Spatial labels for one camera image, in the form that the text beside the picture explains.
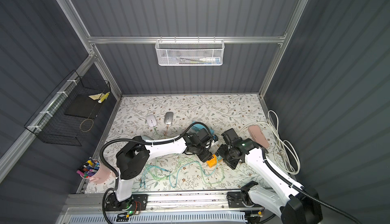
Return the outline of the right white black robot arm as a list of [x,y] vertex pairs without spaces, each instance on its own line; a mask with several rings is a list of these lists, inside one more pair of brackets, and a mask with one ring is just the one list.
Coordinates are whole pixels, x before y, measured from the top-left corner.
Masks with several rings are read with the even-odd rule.
[[284,224],[319,224],[323,220],[322,207],[326,207],[358,224],[359,220],[347,212],[319,199],[318,192],[295,181],[272,161],[266,149],[251,139],[242,139],[234,129],[223,132],[225,143],[217,153],[235,169],[239,162],[252,167],[272,187],[266,190],[255,181],[240,188],[242,204],[246,207],[263,206],[278,216]]

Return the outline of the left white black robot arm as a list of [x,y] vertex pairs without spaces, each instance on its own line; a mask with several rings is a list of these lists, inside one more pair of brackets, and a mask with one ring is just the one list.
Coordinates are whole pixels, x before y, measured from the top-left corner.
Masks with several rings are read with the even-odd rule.
[[[212,159],[211,146],[218,141],[217,136],[202,122],[193,122],[180,135],[168,139],[117,138],[105,143],[99,152],[101,163],[114,173],[113,193],[119,202],[132,196],[134,181],[141,174],[146,163],[152,159],[171,154],[195,155],[205,163]],[[116,167],[104,157],[104,151],[112,144],[125,142],[116,153]]]

